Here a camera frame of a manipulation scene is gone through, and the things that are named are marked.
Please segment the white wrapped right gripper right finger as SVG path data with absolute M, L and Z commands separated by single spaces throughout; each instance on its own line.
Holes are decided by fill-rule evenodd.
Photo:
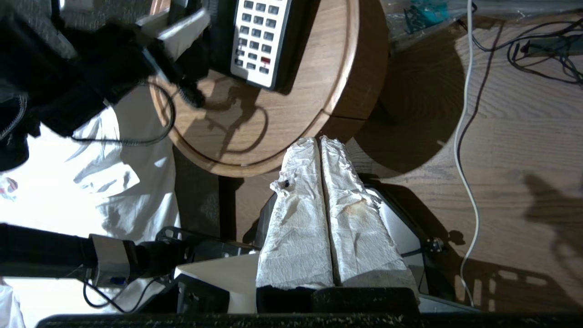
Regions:
M 380 199 L 367 193 L 344 144 L 322 137 L 321 161 L 333 261 L 342 287 L 416 292 L 414 275 L 381 220 Z

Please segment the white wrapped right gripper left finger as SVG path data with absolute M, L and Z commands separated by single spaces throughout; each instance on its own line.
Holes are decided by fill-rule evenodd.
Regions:
M 334 285 L 317 140 L 302 138 L 283 158 L 256 287 L 322 289 Z

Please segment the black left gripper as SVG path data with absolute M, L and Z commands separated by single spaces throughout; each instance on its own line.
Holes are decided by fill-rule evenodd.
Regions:
M 89 86 L 109 103 L 119 102 L 148 77 L 161 74 L 177 84 L 183 73 L 175 64 L 210 25 L 206 10 L 169 26 L 169 13 L 137 20 L 137 25 L 107 23 L 95 31 L 68 29 L 77 52 L 75 65 Z

